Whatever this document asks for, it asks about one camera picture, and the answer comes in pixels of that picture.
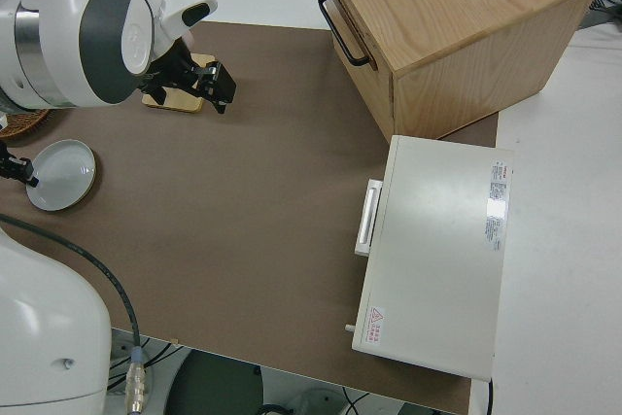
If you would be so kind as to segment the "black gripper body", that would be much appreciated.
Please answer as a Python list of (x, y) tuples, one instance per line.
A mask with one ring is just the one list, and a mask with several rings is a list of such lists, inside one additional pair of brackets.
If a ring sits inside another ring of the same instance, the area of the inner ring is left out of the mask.
[(198, 64), (192, 66), (191, 72), (196, 77), (194, 89), (197, 92), (200, 94), (213, 93), (213, 83), (216, 79), (219, 64), (218, 60), (213, 60), (204, 66), (199, 66)]
[(4, 141), (0, 142), (0, 168), (4, 178), (19, 178), (22, 175), (22, 161), (8, 151)]

